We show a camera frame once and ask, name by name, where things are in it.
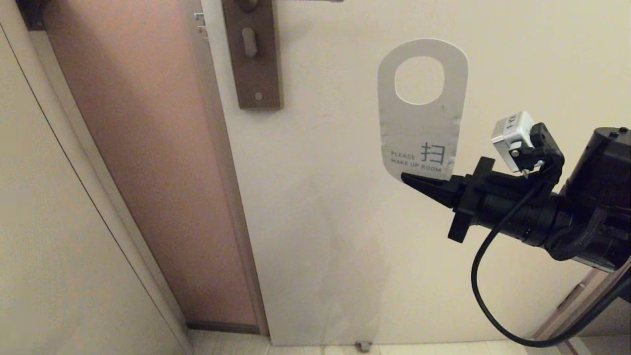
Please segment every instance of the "pink wall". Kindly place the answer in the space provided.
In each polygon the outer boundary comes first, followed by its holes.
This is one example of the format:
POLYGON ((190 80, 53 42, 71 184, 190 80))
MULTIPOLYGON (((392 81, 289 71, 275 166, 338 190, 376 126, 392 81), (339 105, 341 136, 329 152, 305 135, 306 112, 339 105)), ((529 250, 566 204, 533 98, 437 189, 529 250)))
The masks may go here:
POLYGON ((180 0, 58 0, 45 25, 188 321, 257 324, 180 0))

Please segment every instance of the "black cable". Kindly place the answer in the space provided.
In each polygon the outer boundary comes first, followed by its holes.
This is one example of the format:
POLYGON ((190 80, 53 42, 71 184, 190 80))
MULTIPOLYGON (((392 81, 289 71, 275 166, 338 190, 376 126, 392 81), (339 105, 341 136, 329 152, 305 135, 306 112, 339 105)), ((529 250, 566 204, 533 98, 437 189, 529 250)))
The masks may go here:
POLYGON ((525 205, 530 199, 537 194, 539 189, 546 183, 544 179, 537 182, 533 188, 526 193, 526 195, 517 202, 515 206, 502 218, 502 220, 489 232, 487 238, 482 242, 475 258, 473 259, 473 266, 471 267, 471 286, 473 288, 473 294, 475 296, 478 305, 484 312, 484 315, 487 316, 489 322, 500 331, 500 333, 504 334, 508 339, 517 342, 518 344, 529 346, 529 347, 549 347, 557 345, 558 343, 567 340, 576 334, 578 334, 583 328, 585 328, 594 318, 596 318, 611 302, 613 302, 618 296, 620 296, 625 290, 631 286, 631 274, 627 272, 624 276, 624 279, 618 281, 616 286, 614 286, 609 292, 607 292, 604 297, 602 297, 581 319, 576 321, 571 327, 563 331, 561 334, 556 337, 552 337, 548 340, 528 340, 514 335, 504 328, 491 314, 488 310, 487 306, 484 304, 482 300, 482 296, 480 295, 480 290, 478 289, 478 269, 480 267, 480 261, 482 260, 482 256, 487 251, 488 247, 491 245, 491 242, 497 234, 502 230, 504 225, 508 223, 508 221, 515 216, 515 214, 519 211, 523 205, 525 205))

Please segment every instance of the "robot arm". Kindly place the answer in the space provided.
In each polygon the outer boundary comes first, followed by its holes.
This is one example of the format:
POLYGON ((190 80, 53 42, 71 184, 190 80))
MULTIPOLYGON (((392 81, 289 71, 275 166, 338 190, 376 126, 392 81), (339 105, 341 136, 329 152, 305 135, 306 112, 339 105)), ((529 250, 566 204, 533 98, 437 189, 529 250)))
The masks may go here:
POLYGON ((473 294, 489 321, 524 346, 547 347, 578 334, 614 299, 629 292, 626 275, 571 327, 548 340, 520 338, 506 330, 484 304, 478 267, 498 233, 545 248, 556 260, 573 259, 608 272, 630 254, 631 133, 627 128, 598 128, 561 193, 552 192, 564 163, 563 154, 543 123, 520 112, 496 125, 493 144, 513 172, 493 171, 495 161, 482 157, 473 174, 449 181, 403 173, 404 183, 455 212, 448 237, 462 243, 469 226, 491 229, 471 268, 473 294))

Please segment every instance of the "door frame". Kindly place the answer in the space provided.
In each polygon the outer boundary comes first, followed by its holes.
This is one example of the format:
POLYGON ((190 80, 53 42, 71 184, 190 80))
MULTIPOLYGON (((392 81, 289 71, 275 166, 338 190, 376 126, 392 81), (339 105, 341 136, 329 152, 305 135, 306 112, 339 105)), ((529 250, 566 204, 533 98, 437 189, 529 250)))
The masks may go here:
POLYGON ((568 329, 602 299, 629 268, 631 268, 631 259, 612 273, 593 268, 561 302, 547 321, 537 329, 533 338, 535 340, 549 339, 568 329))

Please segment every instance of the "floor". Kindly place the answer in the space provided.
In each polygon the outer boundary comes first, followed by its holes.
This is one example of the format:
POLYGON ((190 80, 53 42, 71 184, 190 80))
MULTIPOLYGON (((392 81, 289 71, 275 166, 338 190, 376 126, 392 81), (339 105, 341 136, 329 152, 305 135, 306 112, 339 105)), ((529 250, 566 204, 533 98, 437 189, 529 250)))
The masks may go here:
MULTIPOLYGON (((190 330, 195 355, 355 355, 353 346, 272 346, 267 337, 190 330)), ((525 348, 508 340, 453 344, 373 345, 371 355, 561 355, 556 347, 525 348)))

